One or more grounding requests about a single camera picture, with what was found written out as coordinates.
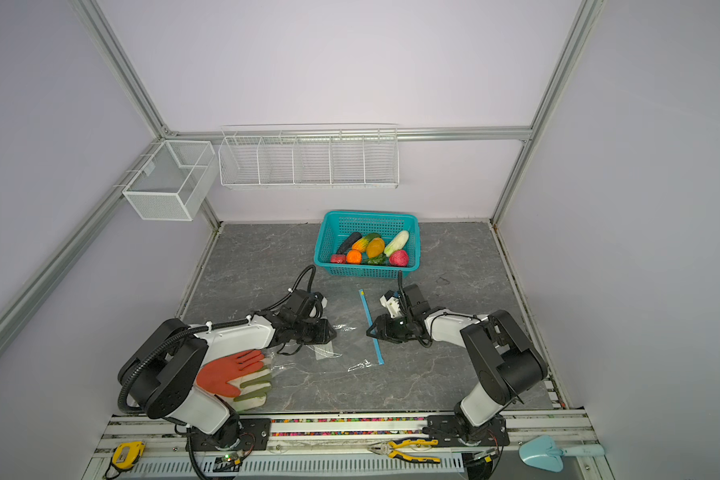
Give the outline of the clear zip top bag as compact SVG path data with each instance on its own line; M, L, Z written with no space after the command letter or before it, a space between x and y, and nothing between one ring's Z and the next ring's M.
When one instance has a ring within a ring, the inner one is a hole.
M350 374L383 365L380 350L366 336L370 326L360 288L356 285L332 290L320 288L327 297L324 317L336 331L336 337L322 345L299 346L289 342L267 350L275 376L286 373Z

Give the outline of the yellow orange mango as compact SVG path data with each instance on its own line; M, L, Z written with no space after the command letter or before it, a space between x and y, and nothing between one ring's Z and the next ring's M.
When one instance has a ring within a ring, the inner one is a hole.
M382 238L372 239L366 249L366 255L368 259L374 259L381 256L384 253L386 244Z

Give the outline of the small orange fruit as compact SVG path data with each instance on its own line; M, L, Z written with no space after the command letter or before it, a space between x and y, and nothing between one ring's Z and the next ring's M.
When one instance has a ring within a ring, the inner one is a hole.
M355 249L351 249L350 251L347 252L346 262L348 264L359 265L362 263L362 261L363 261L363 253L362 252L355 250Z

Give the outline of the teal plastic basket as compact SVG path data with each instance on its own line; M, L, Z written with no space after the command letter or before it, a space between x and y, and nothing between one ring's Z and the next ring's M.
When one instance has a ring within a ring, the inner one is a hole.
M419 268L420 228L410 214L330 211L325 214L314 263L334 276L396 278Z

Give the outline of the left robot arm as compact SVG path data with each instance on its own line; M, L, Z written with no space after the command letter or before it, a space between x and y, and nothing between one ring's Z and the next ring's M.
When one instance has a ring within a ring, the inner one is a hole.
M232 443L237 413L262 406L272 387L270 349L325 345L336 332L326 298L296 289L243 320L188 325L164 321L118 373L118 407L170 419Z

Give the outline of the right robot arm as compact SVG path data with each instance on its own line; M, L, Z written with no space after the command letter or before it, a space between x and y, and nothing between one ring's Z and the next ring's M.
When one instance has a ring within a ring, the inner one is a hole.
M416 284L380 297L385 312L366 335L428 348L445 342L466 350L478 383L455 407L466 431L485 426L520 395L548 376L548 364L514 317L499 309L484 315L433 308Z

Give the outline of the pink red round fruit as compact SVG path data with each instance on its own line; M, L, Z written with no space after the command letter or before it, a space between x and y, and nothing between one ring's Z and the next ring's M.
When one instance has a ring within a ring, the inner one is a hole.
M406 268L409 264L409 255L403 249L397 250L388 257L388 261L390 266Z

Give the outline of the green vegetable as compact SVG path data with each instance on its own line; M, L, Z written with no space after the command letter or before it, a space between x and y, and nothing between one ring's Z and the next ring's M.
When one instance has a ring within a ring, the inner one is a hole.
M382 253L376 257L373 257L373 258L368 258L365 261L366 265L371 265L371 266L385 266L387 263L388 263L388 257L384 253Z

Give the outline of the white radish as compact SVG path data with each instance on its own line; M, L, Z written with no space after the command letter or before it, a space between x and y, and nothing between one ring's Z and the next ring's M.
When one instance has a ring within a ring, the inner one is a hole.
M390 242L388 242L384 249L384 254L390 257L395 252L402 250L407 244L410 238L410 234L407 230L400 231Z

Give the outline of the red white work glove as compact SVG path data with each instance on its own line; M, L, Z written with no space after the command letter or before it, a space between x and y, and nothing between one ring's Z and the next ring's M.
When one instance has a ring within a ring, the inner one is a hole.
M261 350L247 350L204 365L197 386L238 412L262 407L272 388L271 359Z

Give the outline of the light blue scoop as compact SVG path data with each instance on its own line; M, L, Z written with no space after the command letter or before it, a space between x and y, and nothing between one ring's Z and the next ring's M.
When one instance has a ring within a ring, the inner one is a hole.
M564 457L602 457L605 449L600 444L560 447L551 436L543 435L521 445L518 453L527 466L559 473L564 468Z

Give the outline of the white mesh box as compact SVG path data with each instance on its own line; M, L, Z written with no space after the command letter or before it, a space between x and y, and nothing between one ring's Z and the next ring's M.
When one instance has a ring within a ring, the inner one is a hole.
M219 161L211 142L165 140L123 194L143 220L191 221L218 175Z

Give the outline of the yellow tape measure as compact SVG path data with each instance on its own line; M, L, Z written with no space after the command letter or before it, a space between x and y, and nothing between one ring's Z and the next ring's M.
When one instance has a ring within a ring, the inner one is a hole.
M117 473L129 471L139 462L145 449L146 445L142 441L121 443L113 452L110 466Z

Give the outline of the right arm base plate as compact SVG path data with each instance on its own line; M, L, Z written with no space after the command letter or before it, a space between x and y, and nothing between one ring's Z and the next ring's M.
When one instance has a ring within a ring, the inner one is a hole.
M456 414L430 415L422 432L440 447L506 447L510 444L506 419L497 415L480 426Z

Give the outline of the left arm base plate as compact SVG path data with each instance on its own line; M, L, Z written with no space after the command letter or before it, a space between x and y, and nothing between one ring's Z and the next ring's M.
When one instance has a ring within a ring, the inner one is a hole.
M260 451L267 448L271 426L267 417L242 417L228 421L214 434L195 428L188 434L196 452Z

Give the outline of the yellow handled pliers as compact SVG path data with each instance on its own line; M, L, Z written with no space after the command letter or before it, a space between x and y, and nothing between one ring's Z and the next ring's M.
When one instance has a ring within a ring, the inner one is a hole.
M412 464L440 464L442 460L432 456L417 456L415 449L433 448L439 445L435 439L406 438L380 442L368 447L368 451L388 459L400 460Z

